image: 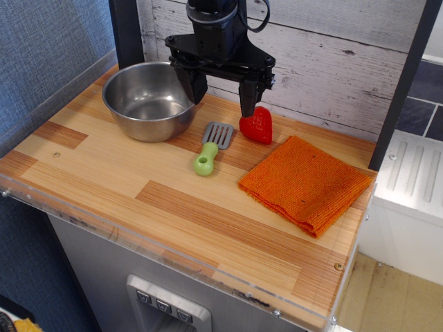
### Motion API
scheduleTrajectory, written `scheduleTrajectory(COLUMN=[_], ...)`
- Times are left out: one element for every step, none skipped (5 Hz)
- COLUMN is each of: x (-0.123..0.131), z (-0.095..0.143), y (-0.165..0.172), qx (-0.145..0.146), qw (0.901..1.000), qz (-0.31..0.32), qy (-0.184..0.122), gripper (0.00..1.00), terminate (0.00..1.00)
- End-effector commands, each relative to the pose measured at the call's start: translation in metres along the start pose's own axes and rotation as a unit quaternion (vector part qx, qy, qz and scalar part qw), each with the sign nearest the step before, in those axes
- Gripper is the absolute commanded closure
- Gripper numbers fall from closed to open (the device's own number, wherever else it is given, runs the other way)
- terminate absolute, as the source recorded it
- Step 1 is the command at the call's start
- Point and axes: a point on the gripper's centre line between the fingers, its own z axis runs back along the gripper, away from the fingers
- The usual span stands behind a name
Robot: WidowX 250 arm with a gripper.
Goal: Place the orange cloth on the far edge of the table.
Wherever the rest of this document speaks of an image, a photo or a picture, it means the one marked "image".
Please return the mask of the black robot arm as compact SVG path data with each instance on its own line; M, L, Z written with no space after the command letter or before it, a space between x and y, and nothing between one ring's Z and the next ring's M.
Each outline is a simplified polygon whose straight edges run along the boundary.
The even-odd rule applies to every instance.
M188 1L186 13L194 32L170 35L165 45L188 99L201 102L208 76L238 82L242 115L253 116L262 94L275 82L275 58L253 45L248 32L262 31L269 18L251 28L245 1Z

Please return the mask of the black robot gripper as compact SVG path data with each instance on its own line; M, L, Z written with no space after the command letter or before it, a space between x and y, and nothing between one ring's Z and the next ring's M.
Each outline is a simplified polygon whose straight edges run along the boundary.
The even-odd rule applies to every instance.
M240 82L242 117L253 116L262 89L271 89L275 83L275 58L250 42L238 17L222 24L194 23L193 28L192 34L165 39L171 65L189 101L199 104L208 90L206 75L215 76Z

